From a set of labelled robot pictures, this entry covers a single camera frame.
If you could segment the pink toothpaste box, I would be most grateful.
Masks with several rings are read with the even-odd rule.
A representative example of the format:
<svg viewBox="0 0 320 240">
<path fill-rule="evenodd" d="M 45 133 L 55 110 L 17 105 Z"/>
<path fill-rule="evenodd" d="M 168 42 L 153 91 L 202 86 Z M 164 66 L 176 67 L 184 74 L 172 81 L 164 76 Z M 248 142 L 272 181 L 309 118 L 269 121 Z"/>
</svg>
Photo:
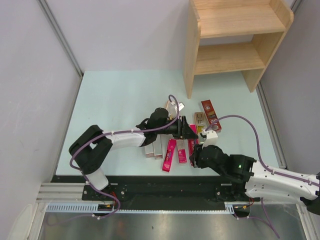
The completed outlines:
<svg viewBox="0 0 320 240">
<path fill-rule="evenodd" d="M 188 139 L 187 140 L 187 143 L 188 143 L 188 152 L 189 152 L 189 162 L 190 162 L 190 165 L 192 167 L 194 167 L 194 163 L 191 159 L 191 156 L 193 155 L 194 153 L 194 149 L 195 149 L 195 145 L 199 143 L 199 137 L 198 137 L 198 131 L 197 131 L 197 125 L 196 124 L 190 124 L 189 125 L 190 128 L 192 129 L 192 131 L 195 133 L 196 135 L 196 138 L 193 138 L 193 139 Z"/>
<path fill-rule="evenodd" d="M 172 160 L 174 157 L 176 145 L 177 145 L 177 141 L 175 139 L 169 139 L 165 158 L 162 164 L 162 170 L 167 173 L 171 170 Z"/>
<path fill-rule="evenodd" d="M 185 165 L 187 163 L 186 148 L 183 139 L 178 139 L 176 141 L 178 162 L 180 165 Z"/>
</svg>

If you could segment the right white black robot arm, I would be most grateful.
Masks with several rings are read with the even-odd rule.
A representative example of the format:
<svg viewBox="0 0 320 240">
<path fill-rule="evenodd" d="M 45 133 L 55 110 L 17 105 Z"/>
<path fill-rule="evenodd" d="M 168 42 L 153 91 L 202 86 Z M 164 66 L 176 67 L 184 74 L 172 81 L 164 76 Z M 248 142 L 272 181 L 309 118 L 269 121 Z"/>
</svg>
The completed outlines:
<svg viewBox="0 0 320 240">
<path fill-rule="evenodd" d="M 312 214 L 320 213 L 319 175 L 263 166 L 261 161 L 249 156 L 228 155 L 216 145 L 195 145 L 189 159 L 195 168 L 210 168 L 235 183 L 230 194 L 237 201 L 248 196 L 299 204 Z"/>
</svg>

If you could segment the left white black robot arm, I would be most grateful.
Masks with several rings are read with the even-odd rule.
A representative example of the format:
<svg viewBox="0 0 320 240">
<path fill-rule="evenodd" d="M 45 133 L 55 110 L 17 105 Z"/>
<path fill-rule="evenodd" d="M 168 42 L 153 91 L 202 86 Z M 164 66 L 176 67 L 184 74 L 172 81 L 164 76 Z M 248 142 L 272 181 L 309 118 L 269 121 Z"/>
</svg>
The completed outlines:
<svg viewBox="0 0 320 240">
<path fill-rule="evenodd" d="M 169 112 L 156 108 L 149 118 L 136 128 L 103 133 L 98 125 L 91 125 L 70 147 L 71 163 L 93 186 L 93 194 L 100 200 L 110 196 L 111 188 L 101 165 L 108 153 L 127 147 L 145 147 L 153 143 L 158 135 L 171 135 L 176 140 L 197 139 L 185 116 L 169 118 Z"/>
</svg>

